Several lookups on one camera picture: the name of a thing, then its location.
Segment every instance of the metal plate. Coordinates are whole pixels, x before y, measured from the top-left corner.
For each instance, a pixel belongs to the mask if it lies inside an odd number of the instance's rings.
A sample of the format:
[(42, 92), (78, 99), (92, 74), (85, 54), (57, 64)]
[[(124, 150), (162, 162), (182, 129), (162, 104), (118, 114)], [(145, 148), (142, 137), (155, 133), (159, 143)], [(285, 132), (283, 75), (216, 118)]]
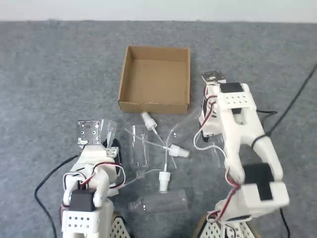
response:
[(218, 70), (202, 73), (202, 78), (206, 83), (225, 80), (223, 74)]
[(79, 120), (77, 122), (78, 145), (100, 145), (100, 120)]

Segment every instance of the bottle cap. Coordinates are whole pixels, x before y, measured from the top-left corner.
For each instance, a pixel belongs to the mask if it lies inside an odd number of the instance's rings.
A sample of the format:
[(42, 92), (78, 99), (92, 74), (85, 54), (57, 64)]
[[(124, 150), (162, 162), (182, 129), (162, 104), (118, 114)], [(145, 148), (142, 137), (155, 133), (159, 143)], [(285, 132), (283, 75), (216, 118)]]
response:
[(170, 179), (170, 172), (161, 171), (159, 173), (159, 191), (160, 192), (167, 191), (169, 179)]

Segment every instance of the black cable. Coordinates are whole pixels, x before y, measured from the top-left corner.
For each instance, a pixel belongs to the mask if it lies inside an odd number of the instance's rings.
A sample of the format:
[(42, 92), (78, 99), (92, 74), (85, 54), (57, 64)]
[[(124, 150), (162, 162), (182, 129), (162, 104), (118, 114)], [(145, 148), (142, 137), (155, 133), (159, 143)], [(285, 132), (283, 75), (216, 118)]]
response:
[(282, 217), (284, 226), (286, 227), (286, 230), (287, 230), (287, 238), (290, 238), (290, 237), (291, 237), (291, 231), (289, 230), (288, 224), (287, 224), (286, 219), (285, 219), (285, 217), (284, 217), (283, 209), (280, 208), (280, 209), (279, 209), (279, 212), (280, 212), (280, 214), (281, 214), (281, 217)]
[(277, 114), (277, 111), (264, 111), (264, 110), (257, 109), (257, 113), (265, 113), (265, 114), (267, 114), (261, 119), (261, 125), (264, 128), (265, 120), (268, 119), (270, 116)]
[(51, 217), (51, 215), (48, 212), (48, 210), (46, 209), (46, 207), (43, 205), (43, 203), (38, 198), (38, 192), (39, 192), (40, 188), (46, 183), (46, 181), (52, 176), (52, 174), (54, 174), (58, 169), (60, 169), (61, 167), (63, 167), (67, 163), (69, 163), (72, 160), (74, 160), (75, 158), (79, 157), (81, 155), (81, 153), (83, 152), (84, 148), (85, 148), (85, 146), (83, 147), (83, 149), (77, 155), (74, 155), (74, 156), (68, 158), (67, 160), (63, 161), (55, 169), (53, 169), (48, 175), (46, 175), (46, 177), (40, 182), (40, 184), (36, 187), (36, 189), (34, 191), (35, 200), (37, 201), (39, 206), (43, 209), (43, 211), (45, 212), (45, 214), (47, 215), (47, 217), (49, 219), (49, 222), (50, 222), (51, 227), (53, 229), (54, 238), (57, 238), (57, 233), (56, 233), (56, 227), (55, 227), (53, 218)]
[(234, 229), (232, 226), (230, 226), (230, 225), (227, 225), (227, 224), (226, 224), (226, 226), (229, 227), (229, 228), (231, 228), (231, 229), (233, 230), (233, 234), (234, 234), (234, 237), (233, 237), (233, 238), (236, 238), (236, 231), (235, 231), (235, 229)]
[(280, 118), (276, 121), (276, 123), (272, 126), (272, 128), (267, 131), (265, 134), (258, 136), (257, 138), (254, 139), (254, 141), (251, 144), (251, 147), (253, 148), (255, 143), (260, 140), (263, 137), (270, 137), (273, 133), (273, 131), (277, 128), (277, 126), (281, 123), (281, 121), (284, 119), (284, 117), (286, 116), (286, 114), (289, 112), (289, 110), (292, 108), (292, 106), (294, 105), (294, 103), (296, 102), (296, 100), (298, 99), (298, 97), (300, 96), (300, 94), (302, 93), (302, 91), (304, 90), (305, 86), (307, 85), (308, 81), (312, 78), (312, 76), (314, 75), (314, 73), (317, 70), (317, 63), (314, 65), (312, 71), (310, 72), (310, 74), (308, 75), (308, 77), (305, 79), (305, 81), (303, 82), (302, 86), (300, 87), (300, 89), (298, 90), (297, 94), (295, 95), (295, 97), (293, 98), (293, 100), (290, 102), (290, 104), (288, 105), (288, 107), (286, 108), (286, 110), (283, 112), (283, 114), (280, 116)]
[[(260, 140), (263, 137), (270, 137), (273, 133), (273, 131), (277, 128), (277, 126), (281, 123), (281, 121), (284, 119), (284, 117), (287, 115), (287, 113), (289, 112), (289, 110), (292, 108), (292, 106), (295, 104), (296, 100), (298, 99), (298, 97), (301, 95), (302, 91), (304, 90), (305, 86), (307, 85), (308, 81), (312, 78), (312, 76), (314, 75), (314, 73), (317, 70), (317, 63), (314, 65), (312, 71), (310, 72), (310, 74), (308, 75), (308, 77), (305, 79), (305, 81), (303, 82), (302, 86), (300, 87), (300, 89), (298, 90), (297, 94), (295, 95), (295, 97), (293, 98), (293, 100), (290, 102), (290, 104), (288, 105), (288, 107), (286, 108), (286, 110), (283, 112), (283, 114), (280, 116), (280, 118), (276, 121), (276, 123), (272, 126), (272, 128), (266, 132), (264, 135), (260, 135), (257, 138), (255, 138), (255, 140), (252, 142), (251, 147), (253, 148), (255, 143)], [(287, 237), (290, 238), (291, 237), (291, 231), (289, 230), (289, 227), (287, 225), (286, 219), (284, 217), (284, 213), (283, 213), (283, 209), (280, 208), (279, 209), (283, 223), (286, 227), (287, 230)]]

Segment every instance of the white plastic bracket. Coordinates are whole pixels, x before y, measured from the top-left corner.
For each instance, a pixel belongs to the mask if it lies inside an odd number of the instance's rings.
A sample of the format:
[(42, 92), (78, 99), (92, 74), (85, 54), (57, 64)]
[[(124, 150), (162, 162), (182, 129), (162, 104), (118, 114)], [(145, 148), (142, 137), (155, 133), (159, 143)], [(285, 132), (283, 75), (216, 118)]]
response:
[(100, 209), (94, 212), (63, 212), (63, 233), (98, 233), (100, 223)]

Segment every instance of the perforated base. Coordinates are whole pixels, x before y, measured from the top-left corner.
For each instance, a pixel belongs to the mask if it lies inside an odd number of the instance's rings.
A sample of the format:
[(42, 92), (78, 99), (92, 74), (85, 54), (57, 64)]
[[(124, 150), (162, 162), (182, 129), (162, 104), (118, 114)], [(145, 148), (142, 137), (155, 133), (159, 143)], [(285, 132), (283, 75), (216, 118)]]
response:
[(130, 234), (120, 217), (116, 217), (111, 225), (110, 238), (130, 238)]
[[(232, 228), (226, 226), (227, 236), (229, 238), (256, 238), (250, 230), (247, 223), (230, 223), (229, 226), (235, 229), (236, 236)], [(221, 227), (216, 223), (206, 223), (199, 238), (222, 238)]]

